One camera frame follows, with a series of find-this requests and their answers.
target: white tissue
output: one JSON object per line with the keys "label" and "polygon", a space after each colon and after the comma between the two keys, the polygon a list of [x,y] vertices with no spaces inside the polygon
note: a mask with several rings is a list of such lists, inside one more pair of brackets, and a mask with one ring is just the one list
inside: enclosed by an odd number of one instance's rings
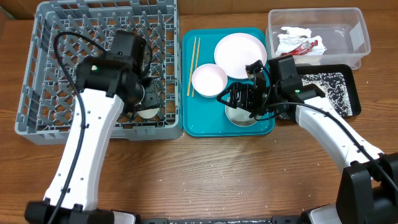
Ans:
{"label": "white tissue", "polygon": [[311,30],[303,29],[299,27],[282,27],[282,30],[286,30],[286,34],[279,34],[279,46],[276,50],[276,56],[280,56],[282,53],[288,53],[296,49],[306,41],[310,43],[318,40],[318,45],[306,53],[306,55],[322,55],[326,48],[322,43],[322,38],[318,35],[311,38]]}

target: gray plastic crate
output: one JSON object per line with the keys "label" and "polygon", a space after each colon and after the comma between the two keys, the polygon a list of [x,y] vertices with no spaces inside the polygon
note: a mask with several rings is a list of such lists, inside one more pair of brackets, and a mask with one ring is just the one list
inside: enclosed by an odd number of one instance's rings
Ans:
{"label": "gray plastic crate", "polygon": [[[58,32],[79,32],[109,49],[116,30],[143,36],[152,47],[151,76],[157,79],[162,108],[153,119],[121,114],[111,138],[175,139],[182,135],[181,48],[177,0],[76,0],[43,2],[37,7],[16,133],[35,144],[63,144],[73,121],[71,87],[58,70],[52,40]],[[63,62],[75,67],[96,47],[74,36],[60,39]]]}

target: chopsticks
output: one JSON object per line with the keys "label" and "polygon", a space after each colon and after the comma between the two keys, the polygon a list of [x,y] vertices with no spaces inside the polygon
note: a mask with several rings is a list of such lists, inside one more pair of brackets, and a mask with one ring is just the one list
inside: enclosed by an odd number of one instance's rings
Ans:
{"label": "chopsticks", "polygon": [[[195,64],[195,70],[198,68],[199,50],[200,50],[200,37],[199,37],[199,42],[198,42],[197,61],[196,61],[196,64]],[[192,97],[194,95],[195,95],[195,88],[192,89]]]}
{"label": "chopsticks", "polygon": [[187,92],[187,96],[189,96],[189,95],[190,95],[190,92],[191,92],[193,59],[195,59],[195,49],[196,49],[196,46],[197,46],[197,37],[195,37],[195,42],[193,43],[192,60],[191,60],[191,72],[189,73],[189,82],[188,82],[188,92]]}

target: teal tray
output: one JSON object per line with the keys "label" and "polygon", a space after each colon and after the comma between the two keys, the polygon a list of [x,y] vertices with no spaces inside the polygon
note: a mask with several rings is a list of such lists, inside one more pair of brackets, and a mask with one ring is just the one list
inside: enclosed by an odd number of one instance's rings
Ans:
{"label": "teal tray", "polygon": [[[187,32],[183,38],[182,59],[182,113],[183,127],[186,132],[195,137],[219,136],[251,136],[268,134],[274,129],[275,120],[259,121],[249,127],[239,127],[229,121],[225,115],[225,105],[216,98],[205,98],[199,93],[187,96],[193,42],[200,37],[198,67],[206,63],[215,63],[214,51],[217,43],[225,36],[234,33],[247,33],[257,37],[266,46],[264,33],[257,28],[204,29]],[[250,83],[249,80],[236,80],[228,77],[229,86],[232,82]]]}

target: table top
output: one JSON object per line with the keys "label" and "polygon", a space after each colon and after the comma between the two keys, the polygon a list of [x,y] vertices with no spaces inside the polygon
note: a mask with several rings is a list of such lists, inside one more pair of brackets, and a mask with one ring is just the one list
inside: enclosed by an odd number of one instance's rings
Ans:
{"label": "table top", "polygon": [[[354,71],[362,113],[348,119],[385,153],[398,145],[397,11],[363,11],[372,51]],[[267,14],[181,16],[192,29],[257,27]],[[23,223],[29,200],[42,200],[63,145],[36,146],[14,131],[33,21],[7,21],[0,39],[0,221]],[[267,218],[333,203],[337,166],[297,124],[277,122],[267,136],[111,140],[99,182],[99,208],[143,218]]]}

